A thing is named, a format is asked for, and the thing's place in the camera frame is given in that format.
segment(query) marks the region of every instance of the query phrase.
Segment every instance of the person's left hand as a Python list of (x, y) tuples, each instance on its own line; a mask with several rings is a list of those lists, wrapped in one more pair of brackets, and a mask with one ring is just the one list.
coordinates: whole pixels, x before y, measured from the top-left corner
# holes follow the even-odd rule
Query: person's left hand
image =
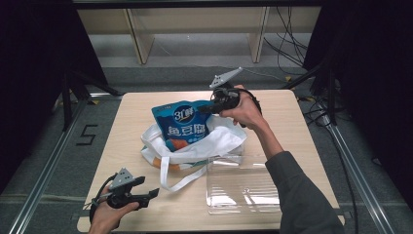
[[(106, 186), (101, 194), (109, 192), (109, 188)], [(89, 233), (110, 233), (111, 230), (118, 227), (121, 218), (127, 213), (136, 210), (139, 207), (139, 203), (129, 203), (120, 209), (111, 208), (107, 202), (99, 200), (99, 206), (97, 206), (94, 213), (94, 219), (92, 220), (91, 229)]]

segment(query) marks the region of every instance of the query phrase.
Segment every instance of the tabletop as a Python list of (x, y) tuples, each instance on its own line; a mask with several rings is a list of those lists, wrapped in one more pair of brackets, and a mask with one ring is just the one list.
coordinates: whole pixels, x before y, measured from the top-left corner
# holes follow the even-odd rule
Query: tabletop
[[(337, 200), (322, 166), (304, 117), (292, 91), (254, 90), (260, 100), (263, 115), (275, 132), (284, 150), (290, 151), (305, 174), (325, 195), (334, 209)], [(143, 194), (160, 187), (160, 171), (142, 157), (144, 146), (140, 136), (155, 123), (151, 108), (181, 100), (209, 99), (211, 92), (162, 92), (125, 94), (114, 120), (109, 138), (97, 167), (86, 203), (94, 197), (105, 180), (127, 168), (134, 176), (146, 176), (143, 184), (134, 187), (132, 194)], [(255, 133), (244, 129), (243, 156), (264, 157)], [(193, 170), (169, 172), (174, 184)], [(149, 208), (124, 216), (117, 231), (217, 231), (279, 229), (282, 213), (273, 214), (210, 214), (207, 205), (207, 177), (205, 175), (176, 192), (161, 188), (159, 196), (151, 200)], [(81, 217), (78, 229), (89, 230), (88, 217)]]

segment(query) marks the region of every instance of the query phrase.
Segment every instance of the clear plastic container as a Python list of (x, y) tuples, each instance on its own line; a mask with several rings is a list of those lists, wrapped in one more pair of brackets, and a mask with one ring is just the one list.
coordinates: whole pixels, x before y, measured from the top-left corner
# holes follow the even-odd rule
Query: clear plastic container
[(265, 157), (210, 158), (206, 203), (211, 215), (280, 213), (280, 199)]

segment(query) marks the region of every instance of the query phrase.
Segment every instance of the sleeve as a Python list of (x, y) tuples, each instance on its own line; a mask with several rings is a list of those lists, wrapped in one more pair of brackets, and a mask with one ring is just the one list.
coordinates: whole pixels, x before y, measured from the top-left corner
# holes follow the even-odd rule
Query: sleeve
[(279, 153), (265, 165), (279, 191), (281, 233), (344, 233), (343, 224), (330, 203), (291, 153)]

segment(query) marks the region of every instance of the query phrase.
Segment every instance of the blue snack bag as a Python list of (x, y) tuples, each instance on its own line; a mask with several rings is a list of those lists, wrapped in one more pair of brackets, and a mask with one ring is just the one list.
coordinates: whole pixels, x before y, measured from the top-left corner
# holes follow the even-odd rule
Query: blue snack bag
[(206, 104), (211, 104), (211, 101), (183, 100), (152, 108), (152, 114), (170, 152), (197, 142), (209, 134), (207, 119), (211, 114), (198, 111), (198, 106)]

